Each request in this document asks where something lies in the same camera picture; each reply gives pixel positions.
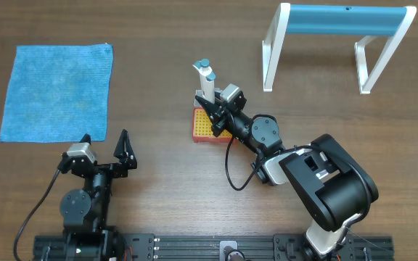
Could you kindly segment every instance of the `blue cloth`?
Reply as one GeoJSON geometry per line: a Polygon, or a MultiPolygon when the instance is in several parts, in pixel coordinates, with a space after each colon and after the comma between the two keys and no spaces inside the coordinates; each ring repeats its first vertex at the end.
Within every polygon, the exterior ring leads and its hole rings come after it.
{"type": "Polygon", "coordinates": [[[0,141],[104,141],[112,46],[18,46],[0,141]]]}

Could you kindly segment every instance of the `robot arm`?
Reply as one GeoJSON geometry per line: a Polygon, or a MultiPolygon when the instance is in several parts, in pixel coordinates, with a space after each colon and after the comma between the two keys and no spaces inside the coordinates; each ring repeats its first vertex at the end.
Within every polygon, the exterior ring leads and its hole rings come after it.
{"type": "Polygon", "coordinates": [[[292,184],[313,218],[306,238],[314,256],[339,247],[345,229],[365,218],[370,203],[378,199],[374,181],[330,135],[285,149],[274,117],[249,118],[242,112],[246,98],[237,86],[230,84],[216,93],[214,104],[201,96],[195,98],[208,114],[215,136],[227,129],[257,155],[253,167],[258,167],[262,183],[292,184]],[[328,181],[321,181],[335,172],[328,181]]]}

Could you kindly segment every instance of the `white object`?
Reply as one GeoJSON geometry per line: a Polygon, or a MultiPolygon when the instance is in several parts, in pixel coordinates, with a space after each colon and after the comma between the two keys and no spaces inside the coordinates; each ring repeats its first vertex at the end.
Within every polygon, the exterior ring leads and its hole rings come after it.
{"type": "Polygon", "coordinates": [[[319,253],[319,254],[327,254],[328,252],[335,249],[338,239],[340,239],[341,235],[343,234],[343,230],[347,229],[346,225],[358,218],[361,214],[354,214],[345,222],[341,228],[334,231],[325,231],[320,227],[319,224],[316,223],[315,220],[312,220],[311,226],[306,231],[306,238],[311,243],[311,246],[319,253]]]}
{"type": "Polygon", "coordinates": [[[202,97],[211,103],[215,103],[214,80],[216,79],[216,75],[209,65],[208,59],[202,59],[195,62],[193,67],[200,73],[202,97]]]}
{"type": "MultiPolygon", "coordinates": [[[[358,72],[358,84],[361,94],[370,94],[378,77],[382,73],[385,65],[390,60],[394,51],[406,34],[409,26],[414,20],[417,12],[416,7],[406,7],[406,16],[399,25],[394,36],[388,37],[383,51],[370,75],[367,74],[367,63],[364,47],[375,39],[376,36],[365,36],[354,44],[356,52],[356,64],[358,72]]],[[[291,6],[288,3],[281,3],[277,8],[274,18],[267,31],[266,38],[262,41],[262,71],[263,71],[263,91],[271,92],[274,84],[276,67],[279,62],[284,35],[287,32],[288,19],[290,17],[291,6]]]]}
{"type": "Polygon", "coordinates": [[[354,44],[354,51],[356,52],[357,76],[359,80],[359,91],[361,94],[370,94],[370,90],[372,90],[372,87],[374,87],[378,77],[382,73],[383,69],[395,52],[404,35],[406,35],[409,26],[411,26],[412,20],[414,20],[415,14],[417,12],[417,8],[406,8],[407,12],[406,16],[403,18],[403,22],[401,22],[399,25],[395,35],[388,37],[385,47],[383,47],[383,51],[380,57],[378,57],[377,63],[375,64],[374,69],[370,72],[370,75],[367,74],[367,62],[364,47],[372,42],[376,36],[365,36],[359,42],[354,44]]]}

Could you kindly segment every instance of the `wooden surface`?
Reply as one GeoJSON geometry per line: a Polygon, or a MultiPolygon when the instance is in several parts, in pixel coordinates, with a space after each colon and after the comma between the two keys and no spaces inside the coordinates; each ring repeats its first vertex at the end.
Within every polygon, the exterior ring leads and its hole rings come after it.
{"type": "MultiPolygon", "coordinates": [[[[353,227],[394,237],[397,260],[418,260],[418,12],[370,95],[359,95],[350,36],[286,36],[274,92],[262,92],[261,41],[278,1],[0,1],[0,127],[17,45],[114,46],[107,139],[100,162],[128,129],[139,169],[113,185],[110,224],[124,233],[271,235],[301,233],[311,218],[291,186],[257,180],[233,191],[224,173],[226,144],[194,144],[192,63],[207,57],[216,85],[234,83],[248,115],[269,113],[286,146],[332,134],[372,176],[380,198],[353,227]]],[[[405,6],[418,1],[334,1],[405,6]]],[[[384,44],[367,49],[373,65],[384,44]]],[[[0,143],[0,260],[44,193],[70,144],[0,143]]],[[[235,145],[229,165],[240,184],[253,155],[235,145]]],[[[33,237],[62,230],[59,203],[82,187],[61,175],[19,244],[31,258],[33,237]]]]}

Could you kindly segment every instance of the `white stand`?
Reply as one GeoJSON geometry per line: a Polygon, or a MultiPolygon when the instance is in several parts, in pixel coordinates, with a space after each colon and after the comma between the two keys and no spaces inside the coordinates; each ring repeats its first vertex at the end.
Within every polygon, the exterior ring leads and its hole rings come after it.
{"type": "Polygon", "coordinates": [[[383,47],[383,51],[380,57],[378,57],[377,63],[375,64],[374,69],[370,72],[370,75],[367,74],[367,62],[364,47],[372,42],[376,36],[365,36],[362,38],[362,40],[354,44],[354,51],[356,53],[357,76],[359,80],[359,91],[361,94],[370,94],[370,90],[372,90],[372,87],[379,78],[391,56],[395,52],[396,48],[398,48],[398,45],[409,29],[409,26],[411,26],[412,20],[414,19],[417,12],[417,8],[406,8],[407,12],[406,16],[403,18],[403,22],[401,22],[399,25],[395,35],[388,37],[385,47],[383,47]]]}
{"type": "MultiPolygon", "coordinates": [[[[394,51],[406,34],[412,20],[417,12],[416,7],[406,7],[406,16],[399,25],[394,36],[388,38],[383,51],[378,58],[374,69],[367,74],[367,63],[364,47],[373,41],[376,36],[365,36],[359,42],[354,44],[356,51],[356,64],[359,81],[359,90],[361,94],[370,94],[378,77],[382,73],[385,65],[390,60],[394,51]]],[[[267,36],[262,42],[262,72],[263,72],[263,91],[271,92],[274,84],[276,67],[279,63],[280,53],[284,35],[287,32],[288,18],[290,16],[290,4],[282,3],[275,12],[274,18],[270,24],[267,36]]]]}

